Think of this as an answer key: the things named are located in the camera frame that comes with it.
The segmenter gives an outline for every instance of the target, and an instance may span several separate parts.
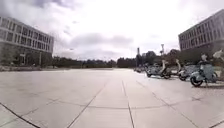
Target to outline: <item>ground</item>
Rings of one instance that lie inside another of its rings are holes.
[[[129,69],[0,73],[0,128],[222,128],[224,86]]]

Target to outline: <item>distant building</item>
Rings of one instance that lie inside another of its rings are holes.
[[[53,46],[52,36],[0,16],[0,64],[50,65]]]
[[[137,48],[137,55],[140,55],[140,48]]]
[[[178,37],[186,60],[198,60],[202,53],[211,56],[224,47],[224,10],[194,25]]]

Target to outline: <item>tire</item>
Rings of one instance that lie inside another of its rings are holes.
[[[163,76],[165,79],[169,79],[171,77],[171,75],[164,75]]]
[[[148,73],[146,73],[147,74],[147,77],[151,77],[152,75],[151,74],[148,74]]]
[[[180,79],[181,81],[186,81],[187,77],[183,77],[183,76],[179,75],[179,79]]]
[[[214,78],[218,78],[218,74],[217,74],[216,72],[214,72],[214,73],[212,74],[212,76],[213,76]]]
[[[201,84],[203,83],[203,81],[197,81],[197,80],[196,80],[196,77],[191,77],[191,78],[190,78],[190,81],[191,81],[191,84],[192,84],[194,87],[200,87]]]

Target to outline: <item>parked scooter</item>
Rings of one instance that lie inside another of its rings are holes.
[[[187,63],[179,72],[179,79],[181,81],[186,81],[186,79],[189,78],[190,75],[196,71],[199,71],[199,66],[194,65],[192,63]]]
[[[218,75],[210,62],[207,61],[207,56],[202,55],[202,61],[199,62],[200,69],[190,75],[191,84],[194,87],[199,87],[205,81],[207,83],[216,83]]]
[[[148,77],[151,77],[152,75],[155,76],[161,76],[165,79],[169,79],[171,77],[171,72],[167,70],[167,62],[165,60],[162,60],[162,69],[159,67],[159,65],[154,65],[153,67],[149,68],[146,71],[146,74]]]

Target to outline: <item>overcast sky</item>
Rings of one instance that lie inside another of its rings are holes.
[[[0,0],[1,13],[53,35],[54,55],[74,59],[179,49],[179,33],[223,7],[223,0]]]

